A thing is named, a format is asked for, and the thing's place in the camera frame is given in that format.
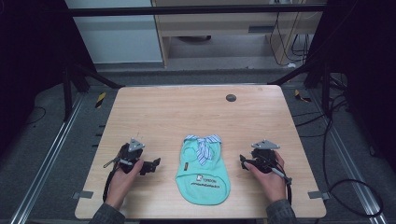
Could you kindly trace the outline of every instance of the striped bow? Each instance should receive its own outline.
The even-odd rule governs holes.
[[[201,163],[201,165],[205,165],[207,160],[212,159],[212,153],[210,152],[209,147],[206,145],[206,142],[221,143],[220,137],[216,134],[212,134],[204,138],[200,138],[199,136],[191,134],[191,135],[187,135],[187,137],[184,140],[188,140],[188,139],[196,139],[198,141],[198,148],[196,152],[197,152],[198,161],[199,163]]]

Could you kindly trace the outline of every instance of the metal track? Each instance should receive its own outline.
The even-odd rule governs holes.
[[[311,90],[308,90],[308,91],[309,91],[310,95],[312,96],[314,103],[321,110],[322,107],[320,106],[320,103],[319,103],[320,97],[318,96],[318,93],[315,91],[311,91]],[[328,123],[326,119],[323,119],[323,122],[326,125]],[[348,175],[348,177],[351,179],[357,179],[362,182],[365,182],[359,168],[356,166],[355,162],[352,160],[349,153],[347,152],[347,147],[344,145],[343,140],[340,137],[340,135],[338,134],[334,125],[330,129],[329,135],[330,135],[331,141],[334,145],[335,151],[337,152],[338,157],[341,160],[341,163],[343,163],[343,165],[344,165],[344,168],[346,170],[346,174]],[[370,214],[370,215],[377,213],[379,211],[379,205],[378,205],[373,193],[368,188],[366,188],[362,185],[359,185],[359,184],[353,184],[353,187],[354,187],[355,192],[357,193],[366,213]],[[374,224],[388,223],[387,220],[385,219],[385,216],[383,213],[380,214],[378,217],[370,218],[370,221]]]
[[[12,224],[22,224],[25,223],[27,218],[29,217],[30,212],[32,211],[33,206],[35,205],[35,201],[40,194],[46,179],[52,169],[53,164],[58,157],[59,152],[64,144],[64,140],[68,135],[75,119],[78,114],[78,111],[81,108],[81,103],[83,101],[84,94],[78,93],[77,99],[73,105],[73,112],[69,118],[69,120],[65,121],[58,132],[55,140],[52,143],[52,146],[41,164],[40,169],[38,170],[35,180],[32,182],[30,188],[26,192],[23,201],[21,202],[18,209],[15,211],[14,215],[11,218],[10,223]]]

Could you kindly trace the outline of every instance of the hand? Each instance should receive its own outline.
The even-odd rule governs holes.
[[[143,162],[144,161],[140,159],[134,164],[134,169],[132,169],[128,174],[125,174],[121,169],[116,171],[111,179],[105,203],[117,210],[120,210],[125,196],[134,183],[134,179],[142,169]]]
[[[275,151],[277,162],[283,167],[285,162]],[[265,174],[257,169],[254,165],[244,162],[245,166],[262,185],[265,197],[270,203],[286,199],[286,183],[285,180],[274,172]]]

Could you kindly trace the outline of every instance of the black horizontal bar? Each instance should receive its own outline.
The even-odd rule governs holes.
[[[345,5],[326,4],[288,4],[288,5],[234,5],[234,6],[192,6],[192,7],[113,7],[113,8],[71,8],[68,10],[44,11],[72,17],[97,16],[137,16],[172,14],[210,14],[210,13],[252,13],[252,12],[308,12],[325,11]]]

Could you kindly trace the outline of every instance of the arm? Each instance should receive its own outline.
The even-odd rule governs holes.
[[[276,159],[283,167],[285,162],[277,152]],[[274,172],[265,174],[248,162],[245,162],[244,164],[262,185],[264,196],[270,203],[266,208],[268,223],[298,223],[297,218],[294,215],[294,211],[286,199],[285,180]]]
[[[134,179],[143,166],[143,160],[139,160],[130,173],[125,174],[121,169],[117,170],[110,182],[110,188],[106,201],[100,206],[90,221],[93,223],[124,223],[125,216],[120,212],[123,200],[134,183]]]

